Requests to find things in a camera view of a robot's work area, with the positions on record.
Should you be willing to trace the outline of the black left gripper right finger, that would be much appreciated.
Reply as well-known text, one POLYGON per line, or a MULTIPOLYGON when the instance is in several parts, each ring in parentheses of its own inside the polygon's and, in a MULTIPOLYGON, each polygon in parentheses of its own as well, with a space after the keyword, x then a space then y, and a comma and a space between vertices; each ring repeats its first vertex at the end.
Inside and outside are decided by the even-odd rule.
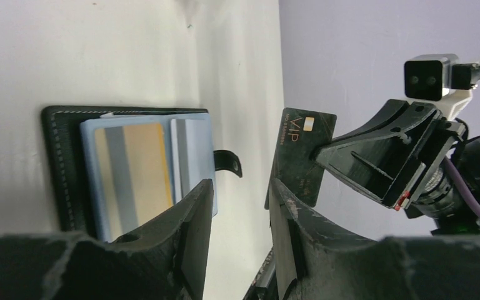
POLYGON ((379 299, 374 241, 328 220, 278 179, 269 212, 280 299, 379 299))

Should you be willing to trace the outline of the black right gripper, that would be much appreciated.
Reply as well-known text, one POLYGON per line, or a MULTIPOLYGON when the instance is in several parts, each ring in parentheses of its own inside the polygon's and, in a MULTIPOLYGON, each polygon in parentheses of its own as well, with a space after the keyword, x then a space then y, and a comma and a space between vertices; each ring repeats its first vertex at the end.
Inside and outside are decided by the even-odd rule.
MULTIPOLYGON (((365 125, 321 146, 314 160, 360 194, 398 209, 436 161, 438 124, 435 105, 390 99, 365 125)), ((406 216, 433 219, 437 232, 480 232, 480 135, 465 131, 451 149, 406 216)))

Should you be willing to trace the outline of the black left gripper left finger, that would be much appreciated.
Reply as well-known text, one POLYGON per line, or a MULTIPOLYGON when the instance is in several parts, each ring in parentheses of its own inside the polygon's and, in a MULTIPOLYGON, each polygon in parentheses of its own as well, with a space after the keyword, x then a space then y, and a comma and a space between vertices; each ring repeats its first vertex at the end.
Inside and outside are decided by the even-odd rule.
POLYGON ((214 187, 203 179, 173 207, 113 242, 131 273, 120 299, 202 299, 214 187))

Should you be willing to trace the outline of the gold VIP card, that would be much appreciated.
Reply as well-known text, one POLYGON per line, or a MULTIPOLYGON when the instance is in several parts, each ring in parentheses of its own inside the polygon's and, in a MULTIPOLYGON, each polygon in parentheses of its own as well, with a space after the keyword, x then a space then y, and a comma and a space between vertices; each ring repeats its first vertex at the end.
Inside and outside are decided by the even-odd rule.
POLYGON ((163 126, 97 128, 101 238, 111 242, 173 205, 163 126))

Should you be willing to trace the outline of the black VIP card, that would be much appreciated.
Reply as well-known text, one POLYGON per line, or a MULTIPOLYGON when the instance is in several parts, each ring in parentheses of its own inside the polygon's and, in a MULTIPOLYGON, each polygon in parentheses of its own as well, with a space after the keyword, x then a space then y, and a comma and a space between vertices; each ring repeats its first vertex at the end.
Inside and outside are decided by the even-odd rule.
POLYGON ((337 116, 293 107, 282 110, 270 178, 279 179, 305 204, 317 204, 324 168, 315 162, 318 148, 328 145, 337 116))

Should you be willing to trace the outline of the grey striped card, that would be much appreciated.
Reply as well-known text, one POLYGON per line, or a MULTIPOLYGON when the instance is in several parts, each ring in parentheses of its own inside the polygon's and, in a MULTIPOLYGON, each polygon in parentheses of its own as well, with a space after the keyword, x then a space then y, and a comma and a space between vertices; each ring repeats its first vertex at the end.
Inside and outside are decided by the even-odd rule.
POLYGON ((214 146, 208 113, 183 114, 170 120, 174 202, 203 179, 216 183, 214 146))

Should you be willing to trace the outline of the black card holder wallet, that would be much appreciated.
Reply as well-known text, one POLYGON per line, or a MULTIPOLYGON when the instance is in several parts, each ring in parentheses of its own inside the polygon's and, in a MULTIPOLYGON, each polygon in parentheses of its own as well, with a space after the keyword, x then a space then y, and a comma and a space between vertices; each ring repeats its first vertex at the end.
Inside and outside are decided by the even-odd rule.
POLYGON ((213 146, 206 109, 48 106, 41 111, 61 229, 111 242, 239 158, 213 146))

